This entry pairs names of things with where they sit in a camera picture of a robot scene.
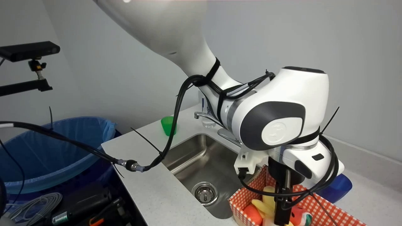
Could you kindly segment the steel sink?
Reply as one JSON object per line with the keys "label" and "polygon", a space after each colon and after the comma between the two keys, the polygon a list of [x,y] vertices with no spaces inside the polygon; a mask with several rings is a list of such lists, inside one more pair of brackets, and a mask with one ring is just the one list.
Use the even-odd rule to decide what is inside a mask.
{"label": "steel sink", "polygon": [[199,134],[171,148],[162,163],[193,199],[225,220],[233,215],[228,200],[242,187],[233,166],[236,158],[237,153]]}

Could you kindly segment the clear plastic bottle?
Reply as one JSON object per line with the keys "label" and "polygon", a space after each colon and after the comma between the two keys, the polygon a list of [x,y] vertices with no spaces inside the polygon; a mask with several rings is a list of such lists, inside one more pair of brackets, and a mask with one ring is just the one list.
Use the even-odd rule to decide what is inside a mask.
{"label": "clear plastic bottle", "polygon": [[[210,105],[207,102],[206,97],[204,96],[204,94],[198,90],[198,100],[199,100],[199,104],[201,106],[201,112],[208,114],[209,116],[212,117],[212,113],[210,110]],[[208,118],[202,117],[202,124],[204,127],[206,128],[213,128],[216,126],[216,123]]]}

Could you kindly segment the stuffed watermelon slice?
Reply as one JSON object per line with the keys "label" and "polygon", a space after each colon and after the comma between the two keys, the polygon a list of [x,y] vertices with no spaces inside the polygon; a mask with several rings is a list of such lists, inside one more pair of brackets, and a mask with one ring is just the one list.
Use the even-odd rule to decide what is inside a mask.
{"label": "stuffed watermelon slice", "polygon": [[299,206],[292,207],[290,223],[292,223],[293,226],[311,226],[312,221],[313,216],[306,209]]}

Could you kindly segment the red checkered box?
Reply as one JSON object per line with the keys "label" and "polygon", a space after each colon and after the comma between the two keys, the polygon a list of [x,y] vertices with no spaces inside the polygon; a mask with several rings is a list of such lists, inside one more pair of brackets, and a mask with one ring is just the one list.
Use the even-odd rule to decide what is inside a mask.
{"label": "red checkered box", "polygon": [[[267,218],[263,219],[261,225],[257,225],[243,213],[243,209],[251,204],[252,199],[260,198],[261,195],[244,187],[238,189],[230,197],[230,208],[239,226],[275,226],[273,220]],[[296,206],[302,207],[312,214],[311,226],[367,226],[364,222],[317,194],[308,196]],[[293,226],[293,224],[289,222],[286,226]]]}

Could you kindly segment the stuffed yellow banana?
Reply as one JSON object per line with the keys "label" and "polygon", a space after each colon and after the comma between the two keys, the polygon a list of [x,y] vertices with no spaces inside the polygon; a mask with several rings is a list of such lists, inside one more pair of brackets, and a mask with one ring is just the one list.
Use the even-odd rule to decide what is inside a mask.
{"label": "stuffed yellow banana", "polygon": [[263,219],[274,219],[275,201],[272,196],[261,196],[260,199],[252,199],[251,204],[256,207]]}

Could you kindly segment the stuffed orange toy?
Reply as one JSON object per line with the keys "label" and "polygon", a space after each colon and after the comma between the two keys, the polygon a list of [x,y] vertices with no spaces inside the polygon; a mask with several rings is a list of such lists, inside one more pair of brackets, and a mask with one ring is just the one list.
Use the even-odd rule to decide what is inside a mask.
{"label": "stuffed orange toy", "polygon": [[247,215],[247,217],[250,218],[257,225],[261,225],[263,223],[263,218],[261,214],[253,204],[249,204],[247,207],[245,207],[243,209],[243,213]]}

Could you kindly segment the green plastic cup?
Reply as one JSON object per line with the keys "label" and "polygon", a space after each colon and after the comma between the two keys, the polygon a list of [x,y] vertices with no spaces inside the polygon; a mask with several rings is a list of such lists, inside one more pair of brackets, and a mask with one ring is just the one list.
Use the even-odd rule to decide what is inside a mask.
{"label": "green plastic cup", "polygon": [[177,131],[177,123],[174,123],[174,116],[164,117],[160,120],[162,129],[166,136],[173,136],[176,134]]}

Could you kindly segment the blue lined trash bin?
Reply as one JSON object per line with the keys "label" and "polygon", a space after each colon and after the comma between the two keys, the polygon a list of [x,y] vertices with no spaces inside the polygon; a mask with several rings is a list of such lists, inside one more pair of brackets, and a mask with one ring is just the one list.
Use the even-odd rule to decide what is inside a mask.
{"label": "blue lined trash bin", "polygon": [[[122,134],[116,124],[101,117],[75,117],[45,124],[71,140],[102,150],[102,143]],[[93,181],[106,183],[112,165],[73,144],[33,131],[4,143],[14,162],[0,145],[0,178],[8,194],[43,192],[66,194]]]}

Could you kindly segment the silver tap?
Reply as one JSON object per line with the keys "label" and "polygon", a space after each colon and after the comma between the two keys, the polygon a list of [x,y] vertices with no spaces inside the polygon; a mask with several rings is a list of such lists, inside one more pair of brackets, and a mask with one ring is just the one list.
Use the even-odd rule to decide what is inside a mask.
{"label": "silver tap", "polygon": [[231,143],[237,145],[238,147],[241,147],[243,143],[241,143],[235,136],[232,134],[229,130],[227,130],[217,119],[215,119],[212,115],[206,114],[203,112],[195,112],[194,113],[195,119],[199,119],[200,117],[209,119],[213,122],[215,122],[217,125],[221,126],[222,128],[217,131],[218,135],[221,136],[222,138],[230,141]]}

